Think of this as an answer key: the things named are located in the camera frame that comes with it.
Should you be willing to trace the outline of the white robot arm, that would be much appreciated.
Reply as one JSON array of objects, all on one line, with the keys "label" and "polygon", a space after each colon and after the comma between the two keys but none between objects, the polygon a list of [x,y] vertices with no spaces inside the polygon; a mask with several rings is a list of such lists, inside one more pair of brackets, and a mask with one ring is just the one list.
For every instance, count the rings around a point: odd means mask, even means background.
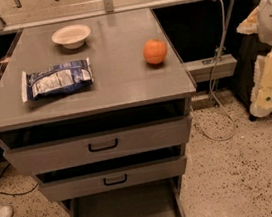
[{"label": "white robot arm", "polygon": [[[260,42],[272,47],[272,0],[260,0],[236,32],[257,34]],[[267,56],[257,57],[254,68],[249,111],[255,117],[266,117],[272,113],[272,49]]]}]

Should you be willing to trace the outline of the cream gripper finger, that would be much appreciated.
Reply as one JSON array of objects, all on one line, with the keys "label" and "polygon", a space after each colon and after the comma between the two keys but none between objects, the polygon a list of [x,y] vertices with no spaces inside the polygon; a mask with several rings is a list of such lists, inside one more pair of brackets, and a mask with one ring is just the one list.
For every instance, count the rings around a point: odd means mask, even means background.
[{"label": "cream gripper finger", "polygon": [[253,75],[249,111],[254,117],[266,117],[272,113],[272,49],[267,56],[257,56]]}]

